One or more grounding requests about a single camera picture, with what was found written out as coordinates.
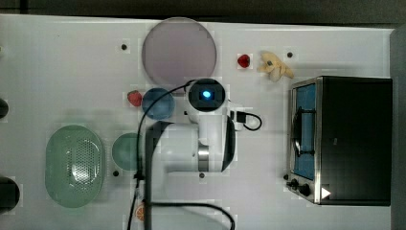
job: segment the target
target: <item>pink plate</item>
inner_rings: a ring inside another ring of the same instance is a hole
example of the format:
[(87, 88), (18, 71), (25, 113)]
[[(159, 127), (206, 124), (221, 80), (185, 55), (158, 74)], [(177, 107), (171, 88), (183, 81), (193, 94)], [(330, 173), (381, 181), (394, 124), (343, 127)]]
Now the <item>pink plate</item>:
[(198, 22), (173, 17), (156, 25), (143, 46), (143, 64), (156, 84), (166, 89), (196, 78), (208, 78), (215, 68), (216, 48)]

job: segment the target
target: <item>dark background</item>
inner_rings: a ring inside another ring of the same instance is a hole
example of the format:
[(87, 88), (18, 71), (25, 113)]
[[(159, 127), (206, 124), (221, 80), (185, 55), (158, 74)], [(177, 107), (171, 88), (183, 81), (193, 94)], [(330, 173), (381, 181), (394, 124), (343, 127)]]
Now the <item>dark background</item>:
[(395, 28), (406, 0), (1, 0), (0, 12)]

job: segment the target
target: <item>blue indicator light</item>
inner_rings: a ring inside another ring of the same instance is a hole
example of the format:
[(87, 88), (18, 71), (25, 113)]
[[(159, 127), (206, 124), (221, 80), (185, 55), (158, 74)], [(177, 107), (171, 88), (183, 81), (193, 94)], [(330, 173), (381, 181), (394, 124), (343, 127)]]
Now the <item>blue indicator light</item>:
[(212, 96), (212, 94), (211, 94), (209, 91), (203, 91), (203, 96), (204, 96), (206, 99), (209, 99), (209, 98)]

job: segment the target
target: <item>mesh basket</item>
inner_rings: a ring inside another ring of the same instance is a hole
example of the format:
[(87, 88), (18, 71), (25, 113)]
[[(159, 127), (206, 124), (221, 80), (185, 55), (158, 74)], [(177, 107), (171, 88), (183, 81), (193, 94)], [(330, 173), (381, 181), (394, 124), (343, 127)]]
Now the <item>mesh basket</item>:
[(45, 186), (67, 208), (89, 203), (99, 193), (105, 162), (102, 142), (84, 126), (65, 126), (48, 142)]

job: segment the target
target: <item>green bowl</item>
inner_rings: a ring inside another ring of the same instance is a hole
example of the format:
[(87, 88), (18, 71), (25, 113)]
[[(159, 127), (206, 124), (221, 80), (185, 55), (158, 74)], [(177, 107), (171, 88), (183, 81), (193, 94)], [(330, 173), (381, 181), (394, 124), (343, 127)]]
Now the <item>green bowl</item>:
[(123, 170), (137, 170), (137, 133), (126, 133), (114, 142), (112, 155), (113, 160)]

